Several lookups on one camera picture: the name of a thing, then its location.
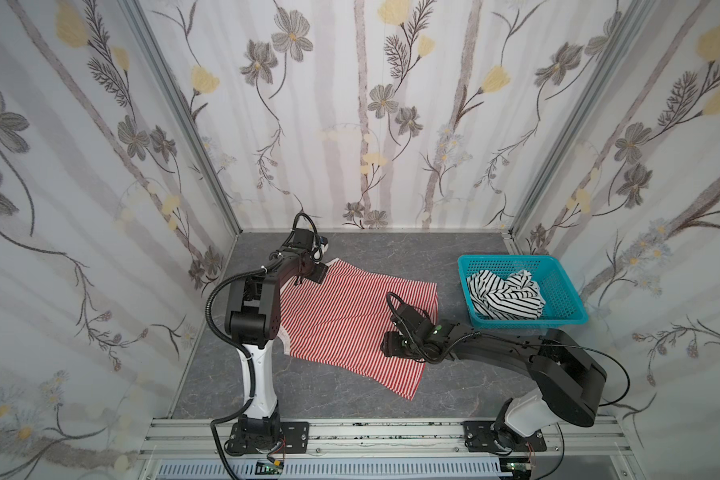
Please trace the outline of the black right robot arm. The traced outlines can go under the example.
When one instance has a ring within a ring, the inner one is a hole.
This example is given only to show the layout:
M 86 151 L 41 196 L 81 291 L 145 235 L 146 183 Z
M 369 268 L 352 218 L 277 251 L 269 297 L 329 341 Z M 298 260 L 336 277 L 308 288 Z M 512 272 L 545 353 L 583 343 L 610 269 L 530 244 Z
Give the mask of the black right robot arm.
M 385 333 L 381 343 L 386 357 L 432 365 L 476 361 L 523 374 L 535 383 L 527 394 L 506 400 L 493 421 L 464 423 L 469 450 L 508 455 L 531 449 L 547 426 L 595 424 L 607 373 L 565 332 L 507 335 L 451 321 L 433 324 L 408 304 L 392 308 L 391 321 L 395 329 Z

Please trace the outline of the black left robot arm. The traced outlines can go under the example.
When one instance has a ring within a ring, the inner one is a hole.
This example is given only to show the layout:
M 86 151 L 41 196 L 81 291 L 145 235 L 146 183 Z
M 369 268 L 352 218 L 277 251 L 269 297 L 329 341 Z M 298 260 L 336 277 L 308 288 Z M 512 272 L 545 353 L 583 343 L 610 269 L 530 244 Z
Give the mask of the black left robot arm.
M 283 247 L 259 268 L 222 280 L 210 293 L 204 318 L 212 333 L 232 346 L 242 362 L 247 397 L 233 414 L 211 422 L 211 427 L 235 423 L 230 451 L 246 447 L 264 450 L 284 443 L 278 400 L 272 377 L 271 342 L 281 324 L 281 289 L 290 280 L 324 280 L 325 247 Z

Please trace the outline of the red white striped tank top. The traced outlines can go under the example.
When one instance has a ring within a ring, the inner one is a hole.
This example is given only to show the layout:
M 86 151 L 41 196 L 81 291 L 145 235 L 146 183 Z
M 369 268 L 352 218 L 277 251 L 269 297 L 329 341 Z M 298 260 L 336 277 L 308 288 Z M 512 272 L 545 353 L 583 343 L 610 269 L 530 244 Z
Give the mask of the red white striped tank top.
M 391 291 L 437 320 L 435 283 L 367 272 L 341 259 L 329 263 L 324 281 L 294 279 L 281 288 L 284 352 L 302 360 L 341 367 L 373 379 L 406 400 L 414 398 L 424 365 L 382 353 L 394 325 L 386 303 Z

